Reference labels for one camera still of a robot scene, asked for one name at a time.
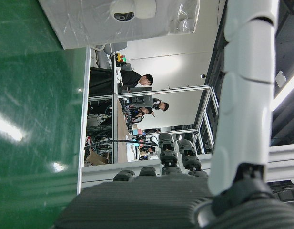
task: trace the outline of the desk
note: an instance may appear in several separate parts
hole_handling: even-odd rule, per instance
[[[117,102],[117,139],[122,140],[130,140],[130,134],[128,132],[128,128],[126,125],[126,122],[124,120],[124,115],[122,112],[122,108],[120,105],[120,102]],[[119,142],[118,143],[118,163],[122,162],[131,162],[135,158],[135,151],[133,149],[133,144],[130,145],[131,147],[127,148],[127,143],[125,142]]]

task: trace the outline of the computer monitor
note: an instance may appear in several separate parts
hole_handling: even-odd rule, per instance
[[[134,87],[130,88],[131,92],[144,92],[152,91],[151,87]],[[144,96],[134,96],[129,98],[127,105],[133,105],[134,107],[152,107],[153,106],[153,96],[144,95]]]

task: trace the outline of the black hair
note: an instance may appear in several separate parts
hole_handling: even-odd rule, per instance
[[[150,86],[151,86],[153,84],[153,77],[150,74],[146,74],[145,76],[150,81],[151,83]]]
[[[149,115],[153,112],[153,110],[152,110],[151,107],[145,107],[145,108],[148,110],[148,114],[149,114]]]
[[[163,111],[166,111],[169,108],[169,104],[167,104],[167,103],[164,103],[164,104],[165,104],[165,109],[163,109]]]

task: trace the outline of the ceiling light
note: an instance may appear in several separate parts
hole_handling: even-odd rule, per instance
[[[293,89],[294,89],[294,75],[290,79],[290,81],[286,84],[286,86],[284,86],[281,92],[276,96],[276,98],[272,101],[271,110],[274,111]]]

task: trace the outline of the black shirt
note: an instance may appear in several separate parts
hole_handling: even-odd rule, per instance
[[[153,99],[153,106],[152,106],[152,108],[154,108],[155,110],[159,110],[159,105],[160,105],[160,103],[161,103],[161,100],[159,100],[159,99]]]
[[[121,70],[120,74],[122,75],[123,85],[127,85],[128,89],[134,88],[138,84],[140,78],[142,77],[135,71]]]

